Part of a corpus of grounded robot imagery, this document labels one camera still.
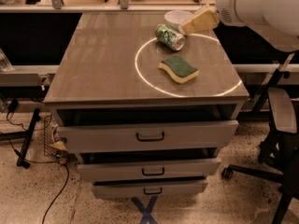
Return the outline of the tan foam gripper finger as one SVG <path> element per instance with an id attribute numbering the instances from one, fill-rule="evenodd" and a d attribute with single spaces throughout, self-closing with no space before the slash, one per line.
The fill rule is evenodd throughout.
<path id="1" fill-rule="evenodd" d="M 219 24 L 215 7 L 201 7 L 190 18 L 184 21 L 178 30 L 185 34 L 196 34 L 216 28 Z"/>

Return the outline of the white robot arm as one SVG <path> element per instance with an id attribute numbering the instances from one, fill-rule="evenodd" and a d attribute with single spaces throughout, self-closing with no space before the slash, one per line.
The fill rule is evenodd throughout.
<path id="1" fill-rule="evenodd" d="M 283 34 L 299 36 L 299 0 L 216 0 L 203 6 L 178 29 L 185 35 L 228 26 L 267 25 Z"/>

